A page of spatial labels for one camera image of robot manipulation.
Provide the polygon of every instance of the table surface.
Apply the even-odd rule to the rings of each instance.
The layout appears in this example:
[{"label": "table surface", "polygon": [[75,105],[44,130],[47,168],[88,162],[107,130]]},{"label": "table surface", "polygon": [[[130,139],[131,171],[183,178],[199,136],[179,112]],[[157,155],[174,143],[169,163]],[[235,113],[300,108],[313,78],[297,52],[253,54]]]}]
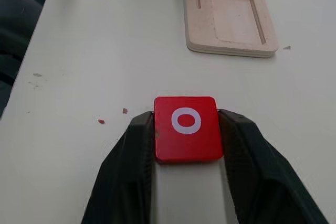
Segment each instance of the table surface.
[{"label": "table surface", "polygon": [[[254,120],[336,223],[336,6],[266,1],[269,59],[189,51],[183,0],[46,0],[0,122],[1,223],[80,223],[101,162],[160,95],[209,95]],[[218,164],[203,171],[157,167],[158,223],[229,215]]]}]

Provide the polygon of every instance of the wooden block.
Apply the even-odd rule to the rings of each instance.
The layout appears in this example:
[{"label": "wooden block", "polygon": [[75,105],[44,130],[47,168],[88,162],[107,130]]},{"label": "wooden block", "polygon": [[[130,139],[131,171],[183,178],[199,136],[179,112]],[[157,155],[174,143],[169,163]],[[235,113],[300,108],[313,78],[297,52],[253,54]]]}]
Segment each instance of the wooden block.
[{"label": "wooden block", "polygon": [[184,0],[184,15],[190,50],[270,57],[278,49],[265,0]]},{"label": "wooden block", "polygon": [[213,98],[158,97],[154,117],[155,155],[160,162],[209,162],[223,156]]}]

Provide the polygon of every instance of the red wooden block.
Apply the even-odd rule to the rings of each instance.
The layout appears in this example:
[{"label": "red wooden block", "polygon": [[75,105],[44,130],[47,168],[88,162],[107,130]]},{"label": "red wooden block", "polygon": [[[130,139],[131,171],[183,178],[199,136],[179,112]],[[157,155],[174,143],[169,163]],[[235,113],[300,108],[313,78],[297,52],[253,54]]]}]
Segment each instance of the red wooden block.
[{"label": "red wooden block", "polygon": [[213,98],[158,97],[154,117],[155,155],[160,162],[209,162],[223,156]]}]

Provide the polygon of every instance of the red block in tray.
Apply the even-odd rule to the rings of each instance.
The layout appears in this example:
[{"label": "red block in tray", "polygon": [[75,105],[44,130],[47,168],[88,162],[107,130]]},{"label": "red block in tray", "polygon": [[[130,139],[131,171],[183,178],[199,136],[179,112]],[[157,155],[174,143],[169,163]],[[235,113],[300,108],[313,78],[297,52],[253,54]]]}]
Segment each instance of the red block in tray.
[{"label": "red block in tray", "polygon": [[154,117],[155,155],[160,162],[209,162],[223,156],[213,98],[158,97]]}]

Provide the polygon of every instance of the wooden tray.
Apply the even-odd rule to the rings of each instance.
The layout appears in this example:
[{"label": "wooden tray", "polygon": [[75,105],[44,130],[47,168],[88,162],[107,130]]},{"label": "wooden tray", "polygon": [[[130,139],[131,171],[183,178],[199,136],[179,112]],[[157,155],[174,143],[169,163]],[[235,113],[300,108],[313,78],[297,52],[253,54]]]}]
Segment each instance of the wooden tray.
[{"label": "wooden tray", "polygon": [[266,58],[278,50],[265,0],[184,0],[184,16],[192,51]]}]

